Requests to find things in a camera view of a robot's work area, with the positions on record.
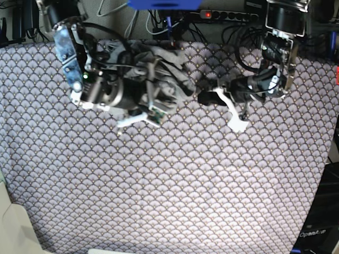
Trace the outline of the red clamp at table right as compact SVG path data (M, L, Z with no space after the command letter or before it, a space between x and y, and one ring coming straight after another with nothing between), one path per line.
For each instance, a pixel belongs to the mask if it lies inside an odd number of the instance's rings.
M336 67L336 84L339 85L339 66Z

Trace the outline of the fan-patterned table cloth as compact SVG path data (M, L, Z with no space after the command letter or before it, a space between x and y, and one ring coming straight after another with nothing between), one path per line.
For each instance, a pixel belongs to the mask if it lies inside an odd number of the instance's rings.
M297 60L285 98L179 105L160 128L119 132L73 105L52 43L1 50L1 170L44 249L288 253L322 177L338 117L336 65Z

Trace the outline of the blue vertical post centre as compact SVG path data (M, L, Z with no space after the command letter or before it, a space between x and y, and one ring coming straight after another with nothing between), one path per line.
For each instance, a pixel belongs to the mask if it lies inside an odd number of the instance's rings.
M171 40L172 39L172 21L171 21L171 17L170 16L166 17L166 23L167 23L167 35L168 35L168 39Z

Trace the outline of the blue post right edge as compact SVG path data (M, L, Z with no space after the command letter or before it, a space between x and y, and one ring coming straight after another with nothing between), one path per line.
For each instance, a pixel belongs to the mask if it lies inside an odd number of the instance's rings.
M337 32L331 31L327 36L326 54L330 60L335 60L336 56L336 38Z

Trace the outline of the black power adapter left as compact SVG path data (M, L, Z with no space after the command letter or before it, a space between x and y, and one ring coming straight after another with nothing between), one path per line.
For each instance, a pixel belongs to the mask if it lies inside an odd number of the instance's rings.
M14 40L28 38L35 41L39 30L39 9L36 1L15 1L12 9Z

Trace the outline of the light grey T-shirt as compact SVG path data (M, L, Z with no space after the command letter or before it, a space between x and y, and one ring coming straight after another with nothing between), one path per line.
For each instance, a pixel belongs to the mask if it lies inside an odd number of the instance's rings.
M128 41L128 45L135 53L132 59L137 67L127 71L128 78L145 81L146 75L143 73L147 65L152 64L155 87L159 89L159 101L165 101L170 107L175 107L193 96L196 86L184 68L183 51L145 44L139 40Z

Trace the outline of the black OpenArm computer box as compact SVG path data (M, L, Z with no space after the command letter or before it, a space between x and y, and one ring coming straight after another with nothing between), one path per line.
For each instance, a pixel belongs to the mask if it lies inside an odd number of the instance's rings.
M338 163L325 166L315 198L291 253L338 251Z

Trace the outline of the black power strip red switch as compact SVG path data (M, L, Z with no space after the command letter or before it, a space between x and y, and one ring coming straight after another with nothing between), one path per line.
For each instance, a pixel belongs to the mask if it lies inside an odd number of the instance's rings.
M199 15L202 19L205 20L235 21L235 22L256 22L259 20L258 14L243 12L201 10L199 12Z

